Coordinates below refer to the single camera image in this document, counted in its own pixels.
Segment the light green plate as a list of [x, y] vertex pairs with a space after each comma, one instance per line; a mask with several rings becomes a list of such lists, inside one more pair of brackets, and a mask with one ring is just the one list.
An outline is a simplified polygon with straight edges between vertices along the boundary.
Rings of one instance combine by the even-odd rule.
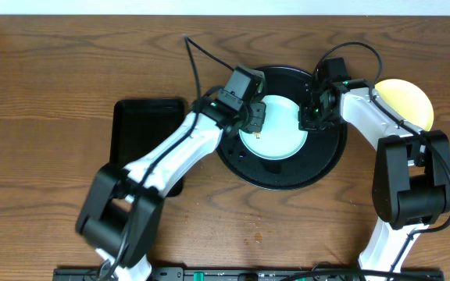
[[308, 133], [298, 128], [299, 105], [279, 95], [267, 95], [266, 118], [261, 136], [241, 131], [244, 146], [254, 155], [267, 160], [282, 160], [295, 155], [305, 144]]

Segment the yellow plate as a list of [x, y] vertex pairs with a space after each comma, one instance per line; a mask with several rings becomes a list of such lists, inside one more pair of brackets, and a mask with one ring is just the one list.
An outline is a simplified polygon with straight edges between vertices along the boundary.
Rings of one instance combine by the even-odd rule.
[[410, 123], [429, 131], [434, 109], [427, 95], [415, 84], [400, 79], [382, 80], [375, 86], [380, 97]]

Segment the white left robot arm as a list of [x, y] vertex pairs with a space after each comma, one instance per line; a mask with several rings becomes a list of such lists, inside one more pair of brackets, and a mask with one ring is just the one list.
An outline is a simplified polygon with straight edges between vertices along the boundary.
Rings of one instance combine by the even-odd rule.
[[199, 98], [180, 126], [143, 157], [119, 168], [105, 164], [95, 174], [76, 231], [102, 254], [97, 280], [146, 280], [146, 258], [155, 241], [163, 203], [175, 184], [224, 135], [263, 128], [263, 97], [237, 98], [221, 91]]

